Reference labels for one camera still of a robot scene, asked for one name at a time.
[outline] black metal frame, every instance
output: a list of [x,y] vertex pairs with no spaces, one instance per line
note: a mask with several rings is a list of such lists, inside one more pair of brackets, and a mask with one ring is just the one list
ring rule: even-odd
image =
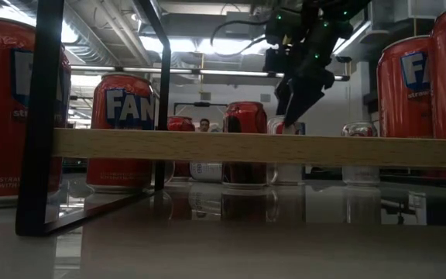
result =
[[[171,49],[151,1],[135,0],[146,14],[164,46],[161,66],[158,127],[167,130]],[[64,227],[110,212],[148,195],[139,194],[102,205],[92,211],[77,212],[58,221],[45,223],[51,152],[53,148],[54,102],[60,65],[61,27],[64,0],[39,1],[36,40],[30,83],[25,149],[20,178],[15,231],[19,236],[46,236]],[[164,187],[164,163],[156,163],[155,190]]]

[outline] black cable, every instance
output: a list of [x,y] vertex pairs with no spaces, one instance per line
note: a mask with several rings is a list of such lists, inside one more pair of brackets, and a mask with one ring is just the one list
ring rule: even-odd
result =
[[[216,29],[213,31],[213,33],[211,34],[211,39],[210,39],[210,44],[211,44],[211,47],[213,47],[214,48],[214,46],[213,46],[213,41],[214,41],[214,38],[216,37],[216,33],[221,29],[221,28],[223,28],[223,27],[225,27],[225,26],[227,26],[227,25],[231,25],[231,24],[246,24],[246,25],[251,25],[251,26],[261,26],[261,25],[265,25],[265,24],[267,24],[268,23],[268,21],[267,20],[265,20],[265,21],[262,21],[262,22],[250,22],[250,21],[246,21],[246,20],[232,20],[232,21],[229,21],[229,22],[225,22],[225,23],[223,23],[223,24],[221,24],[221,25],[219,25],[218,27],[216,27]],[[242,49],[242,50],[240,50],[239,52],[237,52],[237,53],[232,53],[232,54],[220,54],[220,53],[217,53],[217,52],[214,52],[216,55],[218,55],[219,57],[233,57],[233,56],[235,56],[235,55],[239,55],[240,53],[242,53],[242,52],[244,52],[245,50],[247,50],[248,48],[250,48],[250,47],[252,47],[253,45],[255,45],[255,44],[257,44],[257,43],[260,43],[260,42],[262,42],[263,40],[265,40],[266,38],[259,38],[259,39],[257,39],[257,40],[253,40],[248,46],[246,46],[244,49]]]
[[223,5],[223,7],[221,8],[220,15],[223,14],[223,10],[225,10],[225,7],[226,7],[227,5],[232,5],[232,6],[234,6],[239,12],[242,12],[242,11],[240,10],[240,8],[239,8],[237,5],[232,4],[232,3],[225,3],[225,4]]

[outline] clear glass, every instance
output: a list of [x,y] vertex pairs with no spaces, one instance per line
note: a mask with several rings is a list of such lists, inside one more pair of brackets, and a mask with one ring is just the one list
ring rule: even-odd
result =
[[[305,123],[295,122],[285,127],[282,115],[272,117],[268,121],[268,134],[271,135],[305,135]],[[301,164],[268,164],[267,182],[271,185],[297,185],[302,181],[304,166]]]
[[[353,122],[344,126],[342,136],[378,136],[372,122]],[[344,166],[341,169],[343,181],[347,185],[376,186],[379,184],[379,167]]]

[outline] ceiling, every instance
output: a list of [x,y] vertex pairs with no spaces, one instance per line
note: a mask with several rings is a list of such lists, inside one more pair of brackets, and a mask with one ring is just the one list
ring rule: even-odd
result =
[[[72,64],[146,67],[159,66],[162,46],[149,21],[135,5],[138,0],[65,0],[63,29],[71,29],[77,36],[65,43]],[[171,67],[204,67],[214,70],[261,71],[270,45],[262,42],[244,54],[221,57],[219,53],[234,53],[264,33],[263,26],[226,26],[216,34],[214,48],[208,38],[216,26],[228,20],[267,19],[271,7],[278,0],[150,0],[159,13],[160,21],[172,45]],[[291,8],[301,0],[281,0]],[[431,29],[434,18],[444,10],[446,1],[425,0],[425,5],[413,5],[410,0],[372,0],[372,4],[351,20],[355,37],[341,55],[357,60],[377,60],[383,47],[413,32],[413,18],[419,18],[419,34]],[[35,22],[37,0],[0,0],[0,6],[25,14]],[[343,74],[344,64],[335,60],[328,70]],[[178,85],[196,84],[200,78],[173,75],[171,82]],[[72,108],[90,115],[91,98],[99,76],[75,78],[72,82]],[[275,85],[275,78],[204,76],[207,84],[262,84]]]

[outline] fanta logo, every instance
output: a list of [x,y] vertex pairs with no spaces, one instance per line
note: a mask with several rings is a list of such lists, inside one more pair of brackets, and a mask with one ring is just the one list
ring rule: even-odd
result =
[[[12,97],[20,105],[17,105],[12,117],[18,121],[26,121],[30,96],[30,80],[32,77],[33,53],[28,50],[14,49],[11,52],[11,78]],[[70,73],[60,68],[57,78],[56,102],[54,103],[55,125],[64,126],[68,111],[68,99],[70,95]]]
[[106,120],[115,128],[154,129],[153,96],[142,97],[125,89],[106,91]]
[[427,67],[426,53],[411,53],[400,58],[400,63],[407,88],[413,91],[424,91],[430,88],[430,69]]
[[[33,53],[26,50],[12,51],[12,93],[13,98],[20,104],[29,104],[30,80],[32,77]],[[56,100],[68,100],[70,92],[70,76],[60,71],[57,78]]]

